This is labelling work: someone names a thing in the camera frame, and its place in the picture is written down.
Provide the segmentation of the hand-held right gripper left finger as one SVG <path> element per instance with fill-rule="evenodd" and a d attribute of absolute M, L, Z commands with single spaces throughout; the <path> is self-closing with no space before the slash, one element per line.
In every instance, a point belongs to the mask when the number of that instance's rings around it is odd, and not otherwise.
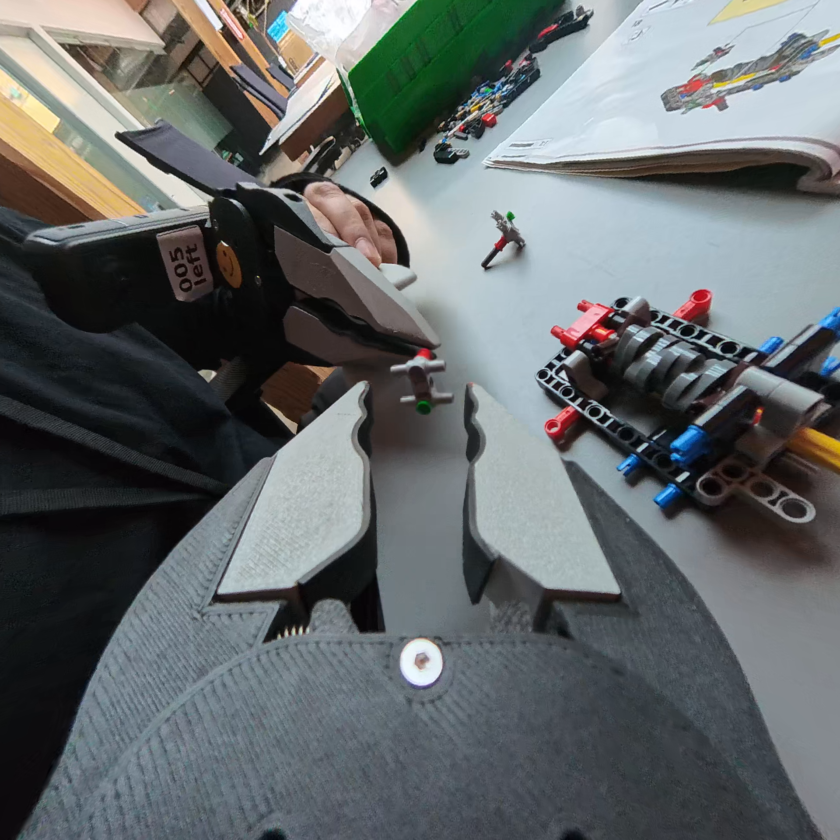
<path fill-rule="evenodd" d="M 271 461 L 216 596 L 312 607 L 375 581 L 371 385 L 360 381 Z"/>

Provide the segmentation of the white side desk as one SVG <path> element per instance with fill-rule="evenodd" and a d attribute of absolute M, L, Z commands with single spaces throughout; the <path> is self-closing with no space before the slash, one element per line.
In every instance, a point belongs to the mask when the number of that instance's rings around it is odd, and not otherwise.
<path fill-rule="evenodd" d="M 261 163 L 267 165 L 279 152 L 291 161 L 299 159 L 349 113 L 342 78 L 332 63 L 323 60 L 289 97 L 285 115 L 264 142 Z"/>

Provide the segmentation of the clear plastic bag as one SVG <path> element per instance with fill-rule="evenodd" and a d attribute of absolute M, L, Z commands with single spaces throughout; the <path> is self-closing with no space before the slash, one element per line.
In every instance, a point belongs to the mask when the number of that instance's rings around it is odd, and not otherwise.
<path fill-rule="evenodd" d="M 290 29 L 315 52 L 348 73 L 375 47 L 414 1 L 298 1 Z"/>

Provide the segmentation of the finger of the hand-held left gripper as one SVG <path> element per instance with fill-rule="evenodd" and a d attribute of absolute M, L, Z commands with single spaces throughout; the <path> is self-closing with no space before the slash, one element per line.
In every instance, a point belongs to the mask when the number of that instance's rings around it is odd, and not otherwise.
<path fill-rule="evenodd" d="M 421 312 L 360 251 L 327 250 L 274 227 L 276 257 L 289 284 L 303 295 L 331 301 L 375 333 L 435 350 L 440 339 Z"/>
<path fill-rule="evenodd" d="M 406 362 L 421 350 L 331 306 L 293 303 L 283 318 L 283 330 L 289 345 L 333 366 L 381 368 Z"/>

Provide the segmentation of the black red lego beam assembly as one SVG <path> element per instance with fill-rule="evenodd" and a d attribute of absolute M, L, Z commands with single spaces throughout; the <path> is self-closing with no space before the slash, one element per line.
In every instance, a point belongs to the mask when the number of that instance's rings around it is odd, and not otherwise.
<path fill-rule="evenodd" d="M 594 16 L 594 10 L 579 5 L 556 17 L 551 24 L 542 29 L 531 42 L 528 51 L 532 55 L 543 52 L 559 39 L 581 32 L 586 29 Z"/>

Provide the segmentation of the lego chassis frame assembly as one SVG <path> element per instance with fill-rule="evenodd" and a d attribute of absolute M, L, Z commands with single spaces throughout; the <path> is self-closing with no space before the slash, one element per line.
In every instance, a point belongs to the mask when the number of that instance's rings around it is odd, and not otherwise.
<path fill-rule="evenodd" d="M 838 308 L 791 339 L 753 347 L 707 326 L 712 293 L 694 291 L 674 312 L 643 297 L 582 300 L 580 316 L 551 329 L 560 351 L 536 381 L 561 410 L 544 425 L 556 444 L 591 425 L 664 488 L 664 512 L 683 502 L 711 510 L 739 497 L 790 525 L 814 505 L 768 474 L 789 461 L 838 474 L 838 439 L 820 426 L 838 416 Z"/>

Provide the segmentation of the small grey lego connector assembly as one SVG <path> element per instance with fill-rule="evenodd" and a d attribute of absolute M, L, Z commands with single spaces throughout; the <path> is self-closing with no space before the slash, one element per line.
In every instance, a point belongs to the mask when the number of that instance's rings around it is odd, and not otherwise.
<path fill-rule="evenodd" d="M 499 257 L 509 245 L 514 245 L 517 252 L 521 252 L 526 246 L 524 237 L 515 225 L 516 218 L 514 213 L 507 212 L 503 214 L 494 209 L 491 211 L 490 217 L 500 236 L 488 256 L 481 261 L 480 266 L 483 270 L 488 270 L 496 257 Z"/>
<path fill-rule="evenodd" d="M 390 373 L 407 378 L 412 388 L 412 393 L 402 396 L 400 403 L 413 406 L 422 416 L 429 415 L 438 405 L 452 404 L 454 394 L 441 392 L 434 384 L 433 374 L 446 369 L 446 361 L 435 357 L 429 349 L 420 349 L 412 359 L 392 365 Z"/>

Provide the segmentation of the pile of loose lego pieces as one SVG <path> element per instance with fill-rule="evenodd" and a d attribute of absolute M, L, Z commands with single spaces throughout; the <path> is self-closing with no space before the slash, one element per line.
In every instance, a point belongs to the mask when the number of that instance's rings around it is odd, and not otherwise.
<path fill-rule="evenodd" d="M 541 76 L 536 56 L 526 53 L 518 63 L 511 60 L 495 81 L 485 81 L 458 105 L 437 127 L 443 141 L 478 139 L 497 124 L 499 115 L 530 89 Z"/>

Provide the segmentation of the lego instruction booklet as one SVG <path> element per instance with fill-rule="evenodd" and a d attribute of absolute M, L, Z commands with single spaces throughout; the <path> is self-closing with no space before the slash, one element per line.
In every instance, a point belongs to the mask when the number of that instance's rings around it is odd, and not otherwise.
<path fill-rule="evenodd" d="M 839 2 L 642 2 L 484 160 L 614 177 L 804 169 L 838 195 Z"/>

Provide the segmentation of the green plastic bin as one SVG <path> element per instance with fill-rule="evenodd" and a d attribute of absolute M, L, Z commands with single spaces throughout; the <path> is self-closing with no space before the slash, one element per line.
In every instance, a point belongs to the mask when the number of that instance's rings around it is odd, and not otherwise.
<path fill-rule="evenodd" d="M 478 82 L 524 49 L 561 1 L 419 1 L 348 72 L 353 114 L 389 161 L 410 154 Z"/>

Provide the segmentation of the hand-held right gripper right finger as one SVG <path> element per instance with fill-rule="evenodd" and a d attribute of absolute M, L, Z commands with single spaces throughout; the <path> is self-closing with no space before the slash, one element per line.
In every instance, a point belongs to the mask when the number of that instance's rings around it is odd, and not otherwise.
<path fill-rule="evenodd" d="M 623 592 L 562 457 L 488 390 L 465 387 L 463 576 L 472 605 L 617 604 Z"/>

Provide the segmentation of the person's left hand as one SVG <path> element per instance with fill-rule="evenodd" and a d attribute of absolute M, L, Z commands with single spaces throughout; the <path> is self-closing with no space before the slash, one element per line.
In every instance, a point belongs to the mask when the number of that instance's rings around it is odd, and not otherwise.
<path fill-rule="evenodd" d="M 308 172 L 284 175 L 269 186 L 300 194 L 322 230 L 355 247 L 374 266 L 410 266 L 403 231 L 385 211 L 351 189 Z"/>

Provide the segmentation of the wooden panel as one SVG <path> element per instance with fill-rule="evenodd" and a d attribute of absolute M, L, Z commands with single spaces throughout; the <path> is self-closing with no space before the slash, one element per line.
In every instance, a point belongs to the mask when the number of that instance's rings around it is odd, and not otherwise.
<path fill-rule="evenodd" d="M 1 100 L 1 204 L 53 225 L 144 213 L 6 99 Z"/>

